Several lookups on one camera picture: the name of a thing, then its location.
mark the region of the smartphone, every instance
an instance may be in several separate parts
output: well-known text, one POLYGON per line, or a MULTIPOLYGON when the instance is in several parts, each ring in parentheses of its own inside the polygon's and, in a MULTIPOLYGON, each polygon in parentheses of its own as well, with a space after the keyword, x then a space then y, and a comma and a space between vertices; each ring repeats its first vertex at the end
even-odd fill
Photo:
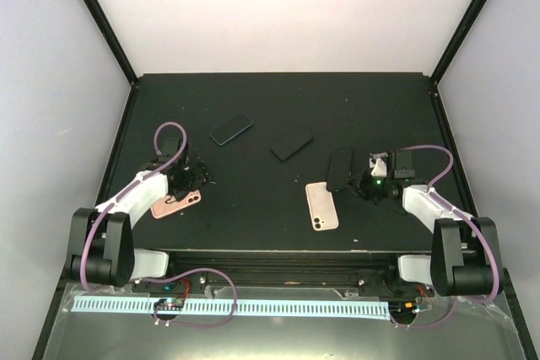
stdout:
POLYGON ((197 204, 201 201, 201 192, 199 190, 190 191, 181 201, 177 201, 173 196, 165 196, 156 201, 150 208, 154 218, 160 219, 179 212, 184 208, 197 204))
POLYGON ((315 231, 336 229, 339 225, 338 213, 334 207, 332 193, 327 183, 311 183, 305 187, 307 204, 310 208, 311 226, 315 231))
POLYGON ((353 149, 340 149, 332 154, 328 168, 327 190, 340 191, 347 188, 351 177, 353 149))
POLYGON ((237 114, 212 132, 210 137, 219 145, 225 145, 253 125, 253 120, 244 113, 237 114))

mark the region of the black frame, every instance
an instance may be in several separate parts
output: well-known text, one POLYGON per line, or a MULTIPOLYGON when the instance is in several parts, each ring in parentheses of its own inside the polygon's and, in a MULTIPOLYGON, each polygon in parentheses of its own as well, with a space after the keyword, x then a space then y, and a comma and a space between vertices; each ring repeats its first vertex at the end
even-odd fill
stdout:
MULTIPOLYGON (((444 140, 444 144, 448 149, 451 150, 455 157, 453 175, 456 179, 460 198, 462 199, 463 208, 475 216, 478 215, 478 213, 474 205, 473 196, 471 194, 469 184, 467 183, 467 177, 465 176, 462 161, 460 160, 459 153, 457 152, 456 142, 452 136, 451 128, 445 113, 444 106, 440 99, 440 92, 437 86, 440 80, 443 78, 447 68, 451 65, 453 58, 459 51, 462 42, 467 37, 469 30, 472 28, 486 1, 487 0, 472 0, 470 2, 467 11, 464 13, 462 20, 457 26, 454 35, 451 37, 448 46, 446 47, 443 55, 437 63, 435 70, 433 71, 433 74, 430 77, 431 84, 429 87, 429 96, 431 98, 434 112, 439 123, 439 128, 444 140)), ((112 29, 107 17, 105 16, 105 12, 101 8, 98 0, 84 0, 84 2, 89 9, 92 17, 94 18, 95 23, 98 25, 101 33, 103 34, 107 45, 111 48, 111 51, 115 56, 118 64, 120 65, 122 71, 124 72, 127 81, 132 86, 129 97, 127 99, 125 110, 122 114, 121 124, 116 134, 115 142, 111 151, 109 162, 105 170, 103 181, 101 183, 100 191, 97 196, 97 202, 100 203, 106 199, 111 186, 112 174, 114 173, 118 156, 120 154, 120 150, 122 149, 122 144, 126 135, 127 126, 129 124, 132 109, 138 94, 138 77, 133 70, 131 63, 129 62, 126 53, 122 49, 122 45, 116 37, 116 34, 112 29)), ((40 338, 35 348, 35 353, 33 356, 34 359, 42 358, 45 353, 46 344, 51 333, 54 319, 56 318, 56 312, 58 310, 58 306, 60 304, 65 285, 66 282, 62 279, 58 283, 57 289, 51 302, 51 307, 49 308, 49 312, 43 325, 40 338)), ((518 328, 520 341, 526 354, 526 358, 537 358, 537 354, 532 344, 532 339, 527 329, 527 324, 525 323, 525 320, 523 318, 523 313, 521 312, 521 307, 519 305, 516 292, 511 283, 510 274, 508 273, 508 271, 505 271, 504 286, 506 297, 510 305, 510 311, 515 320, 516 327, 518 328)))

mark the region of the black smartphone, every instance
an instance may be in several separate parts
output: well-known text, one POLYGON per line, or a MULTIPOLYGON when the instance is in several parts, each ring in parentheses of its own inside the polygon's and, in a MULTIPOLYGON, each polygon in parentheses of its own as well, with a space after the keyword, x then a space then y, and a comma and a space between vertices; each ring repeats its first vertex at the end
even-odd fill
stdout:
POLYGON ((240 113, 210 132, 210 137, 218 145, 225 145, 252 125, 253 120, 244 113, 240 113))
POLYGON ((351 177, 353 149, 341 149, 332 154, 328 168, 327 190, 339 191, 345 189, 351 177))

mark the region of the white wall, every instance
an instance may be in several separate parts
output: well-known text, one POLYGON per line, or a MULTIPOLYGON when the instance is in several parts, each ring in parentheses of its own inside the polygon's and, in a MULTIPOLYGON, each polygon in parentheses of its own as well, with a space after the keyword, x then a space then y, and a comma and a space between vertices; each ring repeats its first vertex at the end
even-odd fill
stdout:
POLYGON ((0 0, 1 358, 28 359, 128 85, 82 0, 0 0))
POLYGON ((540 3, 489 0, 440 92, 540 350, 540 3))
POLYGON ((471 0, 100 0, 137 74, 431 74, 471 0))

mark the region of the phone case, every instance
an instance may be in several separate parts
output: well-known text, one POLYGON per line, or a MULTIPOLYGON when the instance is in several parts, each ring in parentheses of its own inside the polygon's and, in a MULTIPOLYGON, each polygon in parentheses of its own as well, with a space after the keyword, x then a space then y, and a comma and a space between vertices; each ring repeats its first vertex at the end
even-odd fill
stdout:
POLYGON ((305 187, 307 204, 310 207, 311 226, 315 231, 336 229, 339 225, 338 213, 334 207, 332 193, 327 183, 311 183, 305 187))
POLYGON ((177 201, 173 196, 165 196, 156 201, 150 208, 154 218, 160 219, 171 215, 174 212, 179 212, 184 208, 197 204, 201 201, 201 192, 199 190, 191 191, 183 200, 177 201))

